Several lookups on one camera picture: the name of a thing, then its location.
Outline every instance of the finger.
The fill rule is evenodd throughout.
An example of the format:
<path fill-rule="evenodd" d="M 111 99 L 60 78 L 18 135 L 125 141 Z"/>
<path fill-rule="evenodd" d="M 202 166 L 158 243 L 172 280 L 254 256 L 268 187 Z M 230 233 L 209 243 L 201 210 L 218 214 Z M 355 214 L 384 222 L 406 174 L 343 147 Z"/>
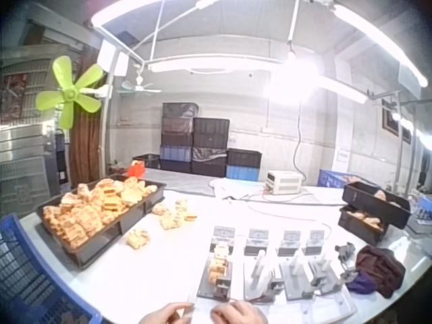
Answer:
<path fill-rule="evenodd" d="M 252 310 L 252 305 L 248 302 L 244 302 L 243 300 L 238 300 L 236 302 L 233 302 L 232 306 L 235 309 L 237 309 L 242 315 L 246 315 L 247 313 L 250 313 Z"/>
<path fill-rule="evenodd" d="M 227 322 L 219 314 L 213 311 L 210 313 L 210 316 L 214 324 L 227 324 Z"/>
<path fill-rule="evenodd" d="M 242 317 L 238 310 L 230 304 L 216 306 L 212 311 L 217 314 L 222 314 L 230 323 L 235 323 Z"/>
<path fill-rule="evenodd" d="M 172 316 L 172 314 L 176 313 L 176 311 L 178 311 L 179 309 L 192 306 L 194 305 L 191 302 L 172 302 L 161 309 L 161 314 L 163 314 L 163 316 L 168 319 L 168 317 Z"/>

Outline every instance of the ceiling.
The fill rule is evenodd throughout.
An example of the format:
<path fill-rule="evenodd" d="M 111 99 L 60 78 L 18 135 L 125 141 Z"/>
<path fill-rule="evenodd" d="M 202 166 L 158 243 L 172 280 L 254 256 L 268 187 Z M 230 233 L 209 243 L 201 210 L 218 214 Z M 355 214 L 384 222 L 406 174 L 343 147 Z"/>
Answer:
<path fill-rule="evenodd" d="M 43 5 L 59 14 L 83 24 L 100 8 L 115 0 L 39 0 Z M 166 0 L 161 24 L 164 24 L 192 8 L 196 0 Z M 424 37 L 425 27 L 408 8 L 408 0 L 341 0 L 388 33 L 408 54 L 419 69 L 432 80 L 429 56 L 430 41 Z M 155 29 L 160 3 L 147 5 L 123 15 L 106 24 L 113 34 L 129 32 L 138 40 Z M 215 34 L 243 35 L 286 42 L 294 0 L 220 0 L 182 18 L 158 34 L 158 39 Z M 413 12 L 402 19 L 404 12 Z M 314 3 L 300 2 L 298 24 L 294 44 L 318 54 L 341 53 L 361 41 L 364 35 L 341 21 L 326 7 Z M 348 58 L 352 67 L 361 70 L 376 83 L 381 80 L 392 87 L 398 87 L 398 62 L 381 47 L 370 44 L 360 46 L 355 55 Z"/>

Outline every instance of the purple cloth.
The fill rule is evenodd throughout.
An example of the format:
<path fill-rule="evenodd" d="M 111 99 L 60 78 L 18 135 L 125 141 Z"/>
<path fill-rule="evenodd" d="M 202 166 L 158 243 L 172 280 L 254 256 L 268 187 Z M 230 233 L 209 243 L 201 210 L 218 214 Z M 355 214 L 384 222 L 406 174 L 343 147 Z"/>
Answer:
<path fill-rule="evenodd" d="M 354 281 L 346 284 L 350 292 L 361 295 L 369 295 L 377 290 L 377 284 L 364 271 L 359 270 Z"/>

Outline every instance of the blue basket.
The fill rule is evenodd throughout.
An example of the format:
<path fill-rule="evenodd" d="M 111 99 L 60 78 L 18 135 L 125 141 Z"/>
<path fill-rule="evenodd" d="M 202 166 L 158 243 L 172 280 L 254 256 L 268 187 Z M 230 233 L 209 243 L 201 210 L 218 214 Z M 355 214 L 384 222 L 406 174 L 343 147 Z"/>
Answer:
<path fill-rule="evenodd" d="M 191 162 L 192 147 L 190 146 L 161 146 L 161 160 Z"/>
<path fill-rule="evenodd" d="M 348 182 L 344 179 L 344 176 L 358 177 L 361 181 L 371 186 L 378 186 L 362 177 L 359 177 L 353 173 L 336 172 L 331 170 L 319 170 L 318 187 L 326 188 L 343 188 Z"/>
<path fill-rule="evenodd" d="M 259 168 L 227 165 L 227 178 L 236 180 L 258 181 Z"/>
<path fill-rule="evenodd" d="M 0 223 L 0 281 L 0 311 L 11 323 L 61 323 L 71 316 L 102 322 L 46 264 L 15 214 Z"/>

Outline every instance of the human hand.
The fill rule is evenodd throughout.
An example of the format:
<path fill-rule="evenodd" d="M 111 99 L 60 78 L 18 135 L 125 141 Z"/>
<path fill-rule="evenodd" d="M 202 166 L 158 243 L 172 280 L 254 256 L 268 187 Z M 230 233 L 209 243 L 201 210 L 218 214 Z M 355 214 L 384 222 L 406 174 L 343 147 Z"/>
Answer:
<path fill-rule="evenodd" d="M 257 307 L 242 300 L 216 306 L 211 310 L 211 319 L 215 324 L 268 324 Z"/>
<path fill-rule="evenodd" d="M 190 302 L 172 302 L 167 306 L 147 314 L 139 324 L 186 324 L 190 318 L 183 317 L 177 313 L 178 310 L 194 306 Z"/>

